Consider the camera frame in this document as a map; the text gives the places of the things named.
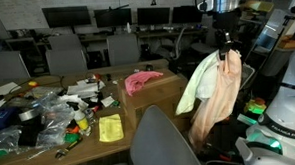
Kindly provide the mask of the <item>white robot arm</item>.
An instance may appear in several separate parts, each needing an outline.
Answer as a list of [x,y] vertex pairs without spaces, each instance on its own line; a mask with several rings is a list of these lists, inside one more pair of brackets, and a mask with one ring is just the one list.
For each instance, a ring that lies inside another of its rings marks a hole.
[[213,19],[219,52],[224,54],[234,45],[233,33],[242,15],[243,0],[202,0],[195,7]]

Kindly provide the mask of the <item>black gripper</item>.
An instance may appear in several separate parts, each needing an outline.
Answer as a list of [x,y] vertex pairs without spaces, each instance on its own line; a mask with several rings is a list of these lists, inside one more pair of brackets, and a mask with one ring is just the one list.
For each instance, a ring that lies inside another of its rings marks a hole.
[[215,29],[216,41],[221,53],[228,52],[234,44],[240,16],[241,13],[238,10],[213,15],[212,27]]

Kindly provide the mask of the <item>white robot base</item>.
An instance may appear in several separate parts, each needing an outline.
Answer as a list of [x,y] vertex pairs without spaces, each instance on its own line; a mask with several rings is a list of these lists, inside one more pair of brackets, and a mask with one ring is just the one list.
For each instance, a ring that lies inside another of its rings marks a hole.
[[235,145],[244,165],[295,165],[295,51],[271,104]]

